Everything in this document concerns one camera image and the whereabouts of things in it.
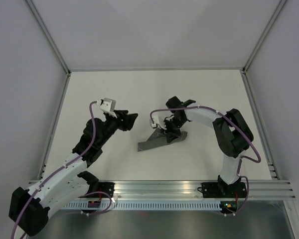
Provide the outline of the grey cloth napkin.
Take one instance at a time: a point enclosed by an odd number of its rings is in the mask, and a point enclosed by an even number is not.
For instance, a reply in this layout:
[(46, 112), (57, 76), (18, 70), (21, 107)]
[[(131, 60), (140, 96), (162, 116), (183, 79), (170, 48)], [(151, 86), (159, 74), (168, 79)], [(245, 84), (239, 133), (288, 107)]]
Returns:
[(163, 130), (156, 128), (155, 131), (150, 135), (150, 137), (143, 142), (138, 142), (137, 150), (138, 152), (171, 145), (174, 143), (185, 141), (188, 136), (188, 132), (182, 131), (180, 137), (173, 139), (171, 142), (167, 142), (167, 135), (163, 133)]

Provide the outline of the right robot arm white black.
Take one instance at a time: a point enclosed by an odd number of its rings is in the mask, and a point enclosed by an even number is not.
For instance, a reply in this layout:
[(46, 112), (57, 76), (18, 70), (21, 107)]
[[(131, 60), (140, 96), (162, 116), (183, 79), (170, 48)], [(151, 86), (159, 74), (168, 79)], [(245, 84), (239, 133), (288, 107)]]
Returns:
[(201, 109), (194, 100), (182, 102), (174, 96), (166, 102), (173, 113), (171, 119), (165, 119), (166, 142), (172, 143), (181, 137), (181, 127), (186, 122), (197, 122), (215, 131), (220, 150), (223, 152), (223, 164), (217, 182), (205, 182), (198, 188), (204, 198), (245, 198), (246, 185), (239, 178), (241, 157), (249, 148), (254, 136), (237, 109), (221, 113), (211, 108)]

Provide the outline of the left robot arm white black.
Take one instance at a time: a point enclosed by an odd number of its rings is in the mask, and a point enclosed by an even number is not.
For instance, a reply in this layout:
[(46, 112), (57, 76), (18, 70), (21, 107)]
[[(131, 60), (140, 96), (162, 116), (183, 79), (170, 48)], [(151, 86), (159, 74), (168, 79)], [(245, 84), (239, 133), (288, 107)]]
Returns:
[(117, 130), (130, 131), (137, 117), (137, 113), (115, 110), (113, 115), (106, 113), (105, 120), (88, 120), (79, 142), (62, 166), (27, 189), (14, 190), (8, 213), (15, 223), (13, 231), (21, 228), (32, 237), (70, 201), (84, 195), (96, 196), (99, 179), (87, 169), (101, 156), (102, 147), (110, 137)]

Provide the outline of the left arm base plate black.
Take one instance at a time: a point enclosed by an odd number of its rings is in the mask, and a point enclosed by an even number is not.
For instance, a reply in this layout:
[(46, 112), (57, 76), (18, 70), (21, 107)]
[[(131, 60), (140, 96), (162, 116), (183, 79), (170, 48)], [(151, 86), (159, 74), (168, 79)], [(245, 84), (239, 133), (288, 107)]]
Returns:
[(112, 198), (114, 191), (115, 191), (115, 183), (114, 182), (99, 182), (97, 191), (105, 192)]

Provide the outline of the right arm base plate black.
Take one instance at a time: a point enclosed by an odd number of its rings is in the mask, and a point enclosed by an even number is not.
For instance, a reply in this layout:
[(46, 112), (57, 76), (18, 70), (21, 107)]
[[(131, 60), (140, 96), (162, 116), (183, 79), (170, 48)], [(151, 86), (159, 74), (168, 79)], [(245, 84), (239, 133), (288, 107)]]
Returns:
[(247, 196), (247, 187), (244, 182), (234, 184), (220, 184), (218, 182), (201, 183), (203, 198), (245, 198)]

